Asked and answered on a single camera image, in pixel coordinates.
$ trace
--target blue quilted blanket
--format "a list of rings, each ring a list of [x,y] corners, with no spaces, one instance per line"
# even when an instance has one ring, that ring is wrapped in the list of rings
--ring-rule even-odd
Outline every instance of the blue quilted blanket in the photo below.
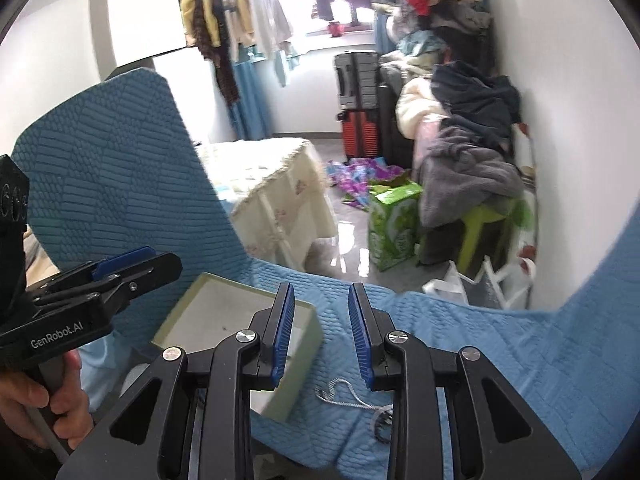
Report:
[[[135,70],[69,99],[21,135],[14,160],[31,179],[30,225],[60,268],[142,245],[181,257],[178,282],[138,298],[114,320],[141,351],[203,271],[266,290],[291,282],[297,297],[317,307],[324,344],[287,423],[254,416],[252,432],[307,466],[333,463],[348,478],[385,477],[388,447],[373,438],[370,413],[314,395],[314,386],[344,377],[365,400],[389,400],[359,377],[349,284],[244,252],[162,77]],[[432,346],[478,346],[587,469],[610,456],[640,408],[639,254],[636,212],[600,269],[554,314],[464,307],[377,286],[367,293],[398,328]]]

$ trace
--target cream tablecloth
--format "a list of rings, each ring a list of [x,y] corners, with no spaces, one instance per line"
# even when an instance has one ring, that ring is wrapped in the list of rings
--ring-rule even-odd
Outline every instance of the cream tablecloth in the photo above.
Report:
[[[338,234],[322,161],[308,140],[238,140],[196,150],[252,256],[305,270],[311,243]]]

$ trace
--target gray suitcase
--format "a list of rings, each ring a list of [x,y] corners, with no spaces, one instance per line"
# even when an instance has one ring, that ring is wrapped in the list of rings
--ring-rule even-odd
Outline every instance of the gray suitcase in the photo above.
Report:
[[[334,65],[340,87],[340,107],[343,110],[371,110],[378,107],[378,53],[375,50],[348,50],[336,54]]]

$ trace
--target white plastic bag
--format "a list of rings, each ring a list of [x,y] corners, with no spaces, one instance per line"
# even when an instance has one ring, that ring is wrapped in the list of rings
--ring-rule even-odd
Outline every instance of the white plastic bag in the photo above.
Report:
[[[443,280],[431,280],[422,286],[430,296],[461,304],[521,310],[527,306],[527,293],[536,277],[536,264],[528,258],[516,258],[494,272],[486,256],[475,280],[460,274],[454,262]]]

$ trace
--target green box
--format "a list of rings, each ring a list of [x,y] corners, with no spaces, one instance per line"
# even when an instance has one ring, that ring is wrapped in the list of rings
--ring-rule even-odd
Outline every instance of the green box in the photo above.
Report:
[[[369,191],[369,259],[379,270],[414,255],[422,187],[405,182],[397,187],[372,186]]]

